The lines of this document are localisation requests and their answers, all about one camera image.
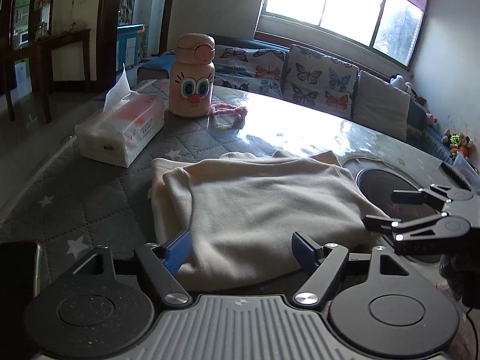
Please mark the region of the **blue blanket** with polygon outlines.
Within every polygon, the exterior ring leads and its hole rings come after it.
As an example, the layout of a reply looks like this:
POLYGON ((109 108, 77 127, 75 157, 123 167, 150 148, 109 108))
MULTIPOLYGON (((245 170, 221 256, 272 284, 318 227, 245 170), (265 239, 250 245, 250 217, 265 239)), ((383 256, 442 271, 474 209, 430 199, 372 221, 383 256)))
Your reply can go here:
POLYGON ((137 69, 137 83, 144 80, 169 79, 175 55, 162 55, 143 63, 137 69))

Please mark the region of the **dark blue sofa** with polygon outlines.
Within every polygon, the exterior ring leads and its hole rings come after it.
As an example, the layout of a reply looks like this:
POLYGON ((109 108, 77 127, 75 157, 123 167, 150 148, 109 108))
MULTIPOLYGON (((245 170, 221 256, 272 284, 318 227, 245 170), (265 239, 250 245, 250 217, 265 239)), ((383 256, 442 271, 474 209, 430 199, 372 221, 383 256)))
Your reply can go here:
MULTIPOLYGON (((286 52, 286 59, 289 53, 288 47, 283 47, 264 41, 245 40, 231 37, 214 37, 216 47, 218 45, 240 47, 244 49, 276 49, 286 52)), ((407 119, 407 142, 408 144, 423 150, 429 155, 453 164, 454 159, 450 158, 448 148, 442 144, 439 134, 429 125, 431 115, 427 113, 424 107, 412 98, 409 104, 407 119)))

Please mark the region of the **butterfly print sofa cushion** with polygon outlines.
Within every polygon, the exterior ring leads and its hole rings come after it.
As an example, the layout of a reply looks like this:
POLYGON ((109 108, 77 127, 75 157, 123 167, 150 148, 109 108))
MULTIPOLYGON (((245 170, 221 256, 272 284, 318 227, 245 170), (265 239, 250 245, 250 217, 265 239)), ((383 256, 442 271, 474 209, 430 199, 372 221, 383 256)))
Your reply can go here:
POLYGON ((283 99, 281 75, 286 56, 277 49, 218 45, 214 85, 283 99))

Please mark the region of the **stuffed toys pile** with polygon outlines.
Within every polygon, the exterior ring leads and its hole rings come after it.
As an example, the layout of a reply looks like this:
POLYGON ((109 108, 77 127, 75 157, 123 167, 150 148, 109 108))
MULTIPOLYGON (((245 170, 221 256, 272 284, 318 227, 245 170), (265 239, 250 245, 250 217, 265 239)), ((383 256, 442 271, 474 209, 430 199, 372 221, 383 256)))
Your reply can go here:
POLYGON ((443 133, 442 144, 448 147, 452 159, 455 159, 458 155, 469 158, 473 149, 473 140, 469 136, 465 133, 453 133, 449 128, 443 133))

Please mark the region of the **dark wooden display cabinet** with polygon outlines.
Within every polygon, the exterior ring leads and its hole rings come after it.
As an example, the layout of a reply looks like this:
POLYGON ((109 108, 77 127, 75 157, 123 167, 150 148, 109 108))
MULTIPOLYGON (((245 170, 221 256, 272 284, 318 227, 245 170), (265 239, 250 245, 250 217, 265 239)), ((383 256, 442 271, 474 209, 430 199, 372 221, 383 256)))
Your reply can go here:
POLYGON ((80 43, 84 80, 91 81, 91 30, 79 29, 73 22, 68 29, 53 34, 53 3, 54 0, 1 0, 1 96, 6 98, 12 121, 16 113, 11 92, 18 86, 18 61, 28 61, 33 100, 42 124, 52 121, 48 90, 54 82, 54 50, 80 43))

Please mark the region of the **black remote control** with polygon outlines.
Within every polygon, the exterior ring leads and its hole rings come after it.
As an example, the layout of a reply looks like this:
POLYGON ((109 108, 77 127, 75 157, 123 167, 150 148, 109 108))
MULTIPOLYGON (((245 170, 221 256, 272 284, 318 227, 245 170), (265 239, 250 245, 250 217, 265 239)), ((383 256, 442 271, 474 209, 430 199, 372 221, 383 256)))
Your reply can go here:
POLYGON ((446 175, 446 177, 454 183, 458 188, 466 189, 470 192, 473 192, 473 189, 470 183, 463 177, 459 172, 457 172, 453 166, 448 163, 442 162, 440 164, 440 169, 446 175))

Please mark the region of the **cream knit garment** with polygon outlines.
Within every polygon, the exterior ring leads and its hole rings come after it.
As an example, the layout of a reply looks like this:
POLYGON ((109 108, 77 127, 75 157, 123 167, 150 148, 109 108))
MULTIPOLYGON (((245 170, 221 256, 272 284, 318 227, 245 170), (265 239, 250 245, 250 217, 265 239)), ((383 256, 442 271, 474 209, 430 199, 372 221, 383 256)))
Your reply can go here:
POLYGON ((231 152, 197 163, 156 158, 151 169, 157 242, 185 230, 192 237, 176 274, 190 291, 240 288, 296 271, 293 233, 349 249, 377 240, 362 219, 382 211, 331 152, 308 158, 284 150, 264 158, 231 152))

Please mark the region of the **pink cartoon face bottle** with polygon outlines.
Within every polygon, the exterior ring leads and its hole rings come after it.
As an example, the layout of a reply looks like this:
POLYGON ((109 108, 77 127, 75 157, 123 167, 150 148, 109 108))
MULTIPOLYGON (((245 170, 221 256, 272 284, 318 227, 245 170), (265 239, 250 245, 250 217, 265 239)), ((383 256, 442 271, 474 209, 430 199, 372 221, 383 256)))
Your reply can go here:
POLYGON ((215 40, 202 33, 179 37, 174 50, 168 109, 176 116, 199 118, 210 111, 215 80, 215 40))

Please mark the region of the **white tissue pack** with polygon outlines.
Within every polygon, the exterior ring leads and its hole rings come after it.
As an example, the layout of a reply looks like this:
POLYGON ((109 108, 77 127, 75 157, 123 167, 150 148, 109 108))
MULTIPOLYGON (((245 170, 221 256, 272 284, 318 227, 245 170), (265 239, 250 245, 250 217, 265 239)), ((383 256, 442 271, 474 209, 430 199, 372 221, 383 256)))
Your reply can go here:
POLYGON ((80 154, 118 167, 129 167, 164 126, 166 96, 140 94, 122 73, 106 93, 103 109, 75 127, 80 154))

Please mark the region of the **plain beige sofa cushion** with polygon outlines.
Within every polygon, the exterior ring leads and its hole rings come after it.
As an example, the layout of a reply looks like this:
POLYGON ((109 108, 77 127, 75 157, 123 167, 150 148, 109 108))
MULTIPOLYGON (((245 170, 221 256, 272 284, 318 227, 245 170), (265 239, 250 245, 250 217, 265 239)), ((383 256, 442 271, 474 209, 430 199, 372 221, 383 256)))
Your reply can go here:
POLYGON ((400 141, 407 136, 410 96, 368 72, 360 71, 352 120, 400 141))

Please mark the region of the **black smartphone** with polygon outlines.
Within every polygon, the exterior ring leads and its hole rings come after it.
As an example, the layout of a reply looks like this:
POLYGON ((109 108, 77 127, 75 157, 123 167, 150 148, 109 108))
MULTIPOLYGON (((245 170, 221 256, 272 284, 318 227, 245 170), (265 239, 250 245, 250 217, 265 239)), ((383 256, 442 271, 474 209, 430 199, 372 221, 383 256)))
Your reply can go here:
POLYGON ((41 246, 34 241, 1 243, 1 348, 28 338, 24 312, 39 291, 41 246))

